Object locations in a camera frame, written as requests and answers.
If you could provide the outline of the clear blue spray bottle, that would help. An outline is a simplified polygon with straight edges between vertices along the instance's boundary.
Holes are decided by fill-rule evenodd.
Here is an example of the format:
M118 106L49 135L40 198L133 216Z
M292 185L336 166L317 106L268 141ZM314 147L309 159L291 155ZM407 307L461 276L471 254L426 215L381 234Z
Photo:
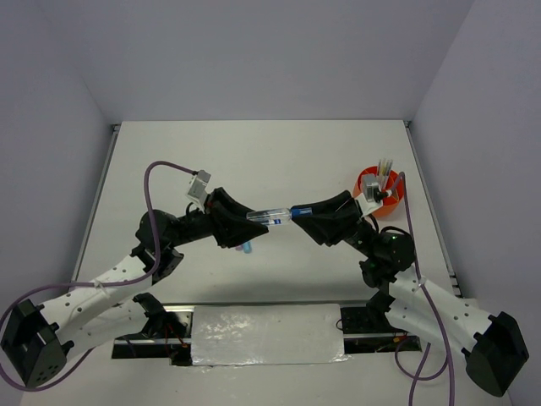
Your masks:
M278 208L263 211L251 211L246 214L246 219L261 225L279 226L290 222L296 217L312 215L311 207L302 208Z

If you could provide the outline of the clear blue gel pen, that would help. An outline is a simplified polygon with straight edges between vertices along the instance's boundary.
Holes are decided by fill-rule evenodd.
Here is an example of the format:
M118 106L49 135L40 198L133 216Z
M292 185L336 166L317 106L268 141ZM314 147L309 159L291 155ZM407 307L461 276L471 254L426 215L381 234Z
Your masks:
M389 160L389 162L387 164L386 174L385 174L385 176L382 176L382 189L386 188L386 185L388 183L388 179L390 177L392 165L393 165L393 160L392 159L388 159L388 160Z

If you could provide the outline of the yellow gel pen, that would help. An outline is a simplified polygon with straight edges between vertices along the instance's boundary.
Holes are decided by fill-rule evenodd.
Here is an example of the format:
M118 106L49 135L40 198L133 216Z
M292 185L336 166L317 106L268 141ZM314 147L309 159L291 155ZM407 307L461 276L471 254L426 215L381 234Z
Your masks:
M380 177L385 176L388 162L389 160L386 158L383 158L379 161L378 175Z

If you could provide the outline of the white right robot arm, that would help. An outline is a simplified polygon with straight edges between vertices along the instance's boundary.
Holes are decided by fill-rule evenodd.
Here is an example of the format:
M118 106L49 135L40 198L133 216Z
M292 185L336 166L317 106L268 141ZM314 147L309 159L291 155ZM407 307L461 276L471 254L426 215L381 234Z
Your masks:
M478 387L502 397L529 359L516 319L479 309L430 281L418 269L412 235L394 226L377 229L369 216L347 191L292 208L292 221L317 244L344 242L364 255L363 281L377 291L367 312L375 330L392 326L441 345L463 357Z

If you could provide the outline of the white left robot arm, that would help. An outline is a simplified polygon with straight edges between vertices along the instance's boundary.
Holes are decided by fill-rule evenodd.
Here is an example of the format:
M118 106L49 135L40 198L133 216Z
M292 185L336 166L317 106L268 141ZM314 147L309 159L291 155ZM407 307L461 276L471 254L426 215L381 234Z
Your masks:
M268 233L247 218L250 209L215 189L199 209L181 217L148 210L136 232L138 245L110 270L41 304L24 294L2 316L1 348L17 371L13 387L40 392L63 380L61 370L74 357L84 359L102 343L130 334L156 337L185 333L185 325L149 288L168 277L183 260L177 248L212 237L234 248Z

